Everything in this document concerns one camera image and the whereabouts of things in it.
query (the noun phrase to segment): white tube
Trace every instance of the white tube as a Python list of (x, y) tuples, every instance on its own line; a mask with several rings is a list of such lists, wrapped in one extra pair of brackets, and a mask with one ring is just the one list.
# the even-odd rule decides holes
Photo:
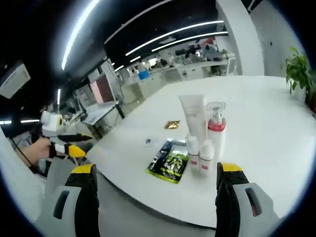
[(189, 133), (198, 138), (200, 144), (206, 140), (206, 100), (204, 95), (179, 96)]

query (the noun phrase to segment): ceiling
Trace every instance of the ceiling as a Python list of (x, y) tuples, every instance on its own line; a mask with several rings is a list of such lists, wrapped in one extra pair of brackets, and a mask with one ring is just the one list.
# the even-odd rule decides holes
[[(17, 60), (22, 60), (31, 80), (10, 100), (0, 96), (0, 120), (18, 122), (39, 118), (40, 108), (55, 100), (57, 88), (62, 88), (63, 96), (69, 94), (106, 56), (117, 66), (128, 65), (130, 59), (147, 56), (158, 45), (152, 43), (125, 57), (125, 53), (144, 42), (188, 25), (217, 20), (215, 0), (172, 0), (143, 14), (104, 45), (122, 24), (162, 0), (100, 0), (80, 29), (62, 71), (61, 63), (72, 30), (91, 1), (13, 0), (1, 5), (0, 29), (1, 36), (5, 37), (0, 38), (0, 77)], [(248, 7), (251, 0), (242, 2)], [(215, 31), (216, 26), (209, 25), (173, 36), (178, 40)], [(107, 55), (100, 53), (104, 49)], [(29, 127), (24, 124), (2, 129), (14, 136)]]

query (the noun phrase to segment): green leaves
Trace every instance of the green leaves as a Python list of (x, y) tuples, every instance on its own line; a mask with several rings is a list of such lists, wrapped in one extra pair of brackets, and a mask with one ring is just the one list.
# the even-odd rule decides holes
[(285, 59), (286, 83), (290, 85), (290, 94), (299, 84), (301, 89), (306, 87), (310, 99), (313, 95), (313, 82), (307, 57), (305, 54), (299, 53), (294, 47), (290, 46), (290, 50), (294, 52), (293, 56)]

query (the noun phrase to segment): snack package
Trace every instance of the snack package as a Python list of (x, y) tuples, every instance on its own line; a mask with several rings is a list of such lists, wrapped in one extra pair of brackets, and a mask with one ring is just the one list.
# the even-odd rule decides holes
[(187, 166), (186, 146), (167, 141), (155, 155), (146, 172), (171, 183), (179, 183)]

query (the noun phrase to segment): ceiling light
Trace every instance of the ceiling light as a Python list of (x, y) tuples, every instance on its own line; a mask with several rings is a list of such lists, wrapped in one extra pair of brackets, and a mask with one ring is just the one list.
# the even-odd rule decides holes
[(39, 119), (30, 119), (30, 120), (21, 120), (21, 123), (28, 123), (28, 122), (39, 122)]
[(133, 58), (132, 60), (130, 60), (130, 62), (132, 63), (132, 62), (136, 61), (137, 59), (140, 59), (140, 56)]
[(146, 42), (146, 43), (134, 48), (133, 50), (131, 50), (128, 53), (126, 53), (125, 56), (128, 56), (129, 54), (135, 52), (136, 50), (138, 50), (138, 49), (140, 49), (140, 48), (142, 48), (142, 47), (144, 47), (144, 46), (146, 46), (146, 45), (148, 45), (148, 44), (150, 44), (150, 43), (152, 43), (152, 42), (154, 42), (154, 41), (156, 41), (158, 39), (161, 39), (163, 37), (169, 36), (169, 35), (171, 35), (173, 33), (176, 33), (176, 32), (179, 32), (179, 31), (183, 31), (183, 30), (187, 30), (187, 29), (190, 29), (190, 28), (193, 28), (193, 27), (205, 26), (205, 25), (217, 24), (217, 23), (223, 23), (223, 22), (224, 21), (209, 21), (209, 22), (199, 23), (199, 24), (195, 24), (195, 25), (191, 25), (191, 26), (186, 26), (186, 27), (180, 28), (178, 30), (171, 31), (171, 32), (169, 32), (167, 34), (164, 34), (162, 36), (156, 37), (156, 38), (154, 38), (154, 39), (152, 39), (152, 40), (150, 40), (150, 41), (148, 41), (148, 42)]
[(119, 66), (118, 68), (116, 68), (116, 69), (114, 70), (114, 72), (117, 72), (119, 69), (122, 69), (123, 67), (124, 67), (124, 65)]
[(61, 64), (61, 68), (64, 70), (66, 63), (67, 63), (67, 58), (69, 56), (70, 50), (73, 47), (73, 44), (75, 42), (75, 39), (78, 35), (78, 32), (80, 31), (81, 27), (83, 26), (84, 22), (86, 21), (87, 17), (89, 16), (90, 12), (94, 9), (94, 7), (96, 6), (96, 4), (99, 2), (100, 0), (92, 0), (91, 3), (88, 5), (88, 7), (84, 10), (83, 14), (81, 15), (81, 17), (79, 18), (78, 22), (76, 23), (76, 26), (73, 30), (73, 32), (71, 33), (70, 39), (68, 41), (67, 47), (66, 47), (66, 51), (64, 54), (64, 58), (63, 58), (63, 62)]
[(168, 46), (173, 45), (173, 44), (175, 44), (175, 43), (180, 43), (180, 42), (186, 41), (186, 40), (191, 40), (191, 39), (195, 39), (195, 38), (201, 38), (201, 37), (204, 37), (204, 36), (219, 35), (219, 34), (228, 34), (228, 31), (221, 31), (221, 32), (208, 33), (208, 34), (203, 34), (203, 35), (198, 35), (198, 36), (192, 36), (192, 37), (188, 37), (188, 38), (185, 38), (185, 39), (177, 40), (177, 41), (174, 41), (174, 42), (165, 44), (165, 45), (163, 45), (163, 46), (160, 46), (160, 47), (158, 47), (158, 48), (154, 48), (154, 49), (152, 50), (152, 52), (157, 51), (157, 50), (162, 49), (162, 48), (165, 48), (165, 47), (168, 47)]
[(7, 121), (0, 121), (0, 125), (4, 125), (4, 124), (11, 124), (12, 121), (7, 120)]
[(60, 104), (60, 89), (57, 90), (57, 105)]

